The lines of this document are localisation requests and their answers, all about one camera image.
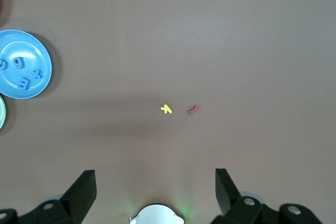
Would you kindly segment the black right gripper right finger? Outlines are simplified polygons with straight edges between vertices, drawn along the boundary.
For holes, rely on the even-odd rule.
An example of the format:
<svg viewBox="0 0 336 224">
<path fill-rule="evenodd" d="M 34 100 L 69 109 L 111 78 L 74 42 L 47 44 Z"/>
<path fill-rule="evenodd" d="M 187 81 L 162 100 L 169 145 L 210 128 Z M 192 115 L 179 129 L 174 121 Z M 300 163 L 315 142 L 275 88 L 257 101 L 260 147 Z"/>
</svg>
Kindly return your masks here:
<svg viewBox="0 0 336 224">
<path fill-rule="evenodd" d="M 242 196 L 225 168 L 215 170 L 215 190 L 222 214 L 212 223 L 321 223 L 305 206 L 283 204 L 276 211 L 255 197 Z"/>
</svg>

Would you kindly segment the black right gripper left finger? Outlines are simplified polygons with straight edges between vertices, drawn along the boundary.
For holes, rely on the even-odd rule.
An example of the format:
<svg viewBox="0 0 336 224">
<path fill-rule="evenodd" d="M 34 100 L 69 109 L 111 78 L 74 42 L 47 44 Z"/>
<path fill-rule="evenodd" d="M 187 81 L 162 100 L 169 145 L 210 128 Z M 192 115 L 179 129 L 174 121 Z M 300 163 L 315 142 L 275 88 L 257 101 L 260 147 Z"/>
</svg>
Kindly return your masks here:
<svg viewBox="0 0 336 224">
<path fill-rule="evenodd" d="M 60 199 L 43 202 L 22 216 L 15 209 L 2 209 L 1 223 L 82 223 L 95 199 L 95 171 L 86 170 Z"/>
</svg>

